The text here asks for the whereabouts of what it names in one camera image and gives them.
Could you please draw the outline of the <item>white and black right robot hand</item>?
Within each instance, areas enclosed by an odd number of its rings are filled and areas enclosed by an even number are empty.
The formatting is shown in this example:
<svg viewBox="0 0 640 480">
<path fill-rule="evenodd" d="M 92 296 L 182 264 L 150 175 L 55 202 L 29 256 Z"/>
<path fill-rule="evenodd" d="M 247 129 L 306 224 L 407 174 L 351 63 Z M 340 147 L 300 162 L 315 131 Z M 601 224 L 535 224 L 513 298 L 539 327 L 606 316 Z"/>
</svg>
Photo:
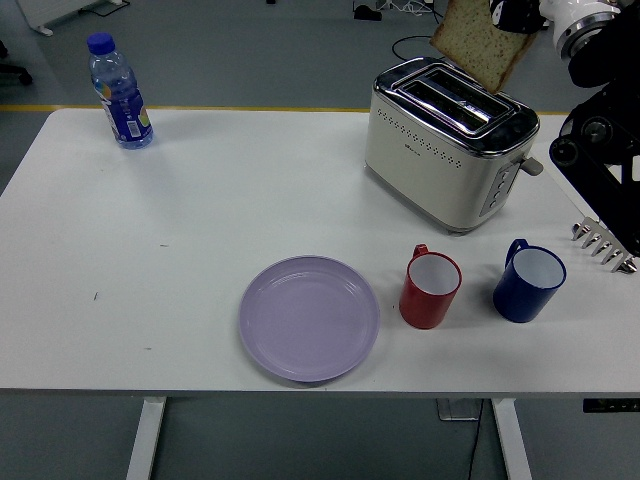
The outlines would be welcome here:
<svg viewBox="0 0 640 480">
<path fill-rule="evenodd" d="M 533 34 L 542 29 L 546 21 L 556 23 L 564 31 L 583 19 L 605 15 L 609 20 L 620 9 L 608 1 L 490 1 L 489 13 L 493 25 L 499 30 Z"/>
</svg>

